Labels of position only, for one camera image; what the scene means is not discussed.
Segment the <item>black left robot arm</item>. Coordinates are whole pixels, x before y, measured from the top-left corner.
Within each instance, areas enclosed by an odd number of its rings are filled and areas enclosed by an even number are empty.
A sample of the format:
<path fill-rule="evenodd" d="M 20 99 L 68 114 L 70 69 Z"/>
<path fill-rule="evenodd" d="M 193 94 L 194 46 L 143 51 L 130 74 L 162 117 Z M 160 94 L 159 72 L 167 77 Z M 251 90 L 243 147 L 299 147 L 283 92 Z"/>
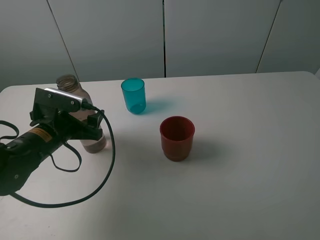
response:
<path fill-rule="evenodd" d="M 71 115 L 94 109 L 84 97 L 54 88 L 37 88 L 30 112 L 32 128 L 24 134 L 8 136 L 10 142 L 0 145 L 1 196 L 19 191 L 31 173 L 69 140 L 99 140 L 103 135 L 102 113 L 94 111 L 84 120 Z"/>

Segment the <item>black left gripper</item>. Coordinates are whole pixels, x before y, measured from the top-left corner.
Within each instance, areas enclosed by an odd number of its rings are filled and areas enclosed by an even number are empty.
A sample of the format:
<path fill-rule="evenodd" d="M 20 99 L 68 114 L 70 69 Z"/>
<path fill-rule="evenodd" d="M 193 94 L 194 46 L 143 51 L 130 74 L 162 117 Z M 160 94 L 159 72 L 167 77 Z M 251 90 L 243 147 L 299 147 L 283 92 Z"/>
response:
<path fill-rule="evenodd" d="M 48 94 L 45 89 L 36 88 L 33 108 L 30 112 L 32 129 L 30 133 L 37 135 L 48 143 L 54 137 L 64 141 L 68 140 L 94 140 L 98 141 L 103 136 L 101 122 L 103 116 L 96 112 L 88 115 L 81 122 L 77 118 L 55 107 L 48 106 Z"/>

